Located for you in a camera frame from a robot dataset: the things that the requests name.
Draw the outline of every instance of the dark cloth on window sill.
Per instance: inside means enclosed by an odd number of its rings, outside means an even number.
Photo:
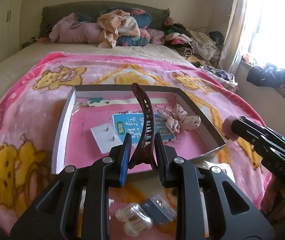
[[[277,89],[285,84],[285,68],[278,68],[269,62],[265,67],[254,66],[249,70],[246,80],[258,87]]]

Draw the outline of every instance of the white strip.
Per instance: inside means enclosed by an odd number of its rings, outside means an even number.
[[[166,98],[151,98],[150,102],[152,104],[167,104],[168,103]],[[130,98],[130,99],[125,99],[125,100],[101,100],[99,103],[97,102],[90,103],[90,101],[87,102],[87,105],[89,106],[107,106],[107,105],[117,105],[117,104],[135,105],[139,103],[136,98]]]

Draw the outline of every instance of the pink fluffy ball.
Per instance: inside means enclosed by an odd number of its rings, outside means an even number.
[[[230,115],[225,119],[225,121],[222,124],[222,131],[225,134],[226,137],[228,137],[232,141],[236,141],[239,136],[232,132],[232,123],[233,121],[237,120],[238,117],[234,117]]]

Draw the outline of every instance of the metal screw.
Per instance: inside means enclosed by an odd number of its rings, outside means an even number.
[[[102,162],[103,163],[111,163],[112,162],[112,158],[109,156],[103,157],[102,158]]]
[[[174,162],[175,163],[183,163],[184,159],[182,157],[176,157],[176,158],[174,158]]]
[[[65,172],[68,172],[68,173],[72,173],[75,171],[75,167],[72,166],[72,165],[68,165],[66,168],[65,168]]]
[[[213,173],[221,173],[222,169],[217,167],[217,166],[214,166],[214,167],[211,168],[211,171]]]

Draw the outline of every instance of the bed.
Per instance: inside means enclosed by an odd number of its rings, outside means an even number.
[[[78,83],[53,83],[51,75],[59,76],[66,68],[68,78]],[[222,121],[230,114],[246,115],[264,124],[243,99],[165,46],[30,45],[0,63],[0,226],[6,233],[52,179],[48,167],[53,140],[72,85],[132,82],[180,87],[221,134]],[[252,151],[245,141],[228,141],[211,161],[229,163],[236,184],[259,208],[271,175]],[[175,206],[172,192],[161,188],[157,176],[135,174],[129,180],[121,191],[110,192],[115,199],[111,214],[120,206],[140,203],[155,194]],[[118,226],[111,220],[111,233]],[[173,224],[155,227],[138,238],[174,239],[173,228]],[[129,239],[119,231],[115,238]]]

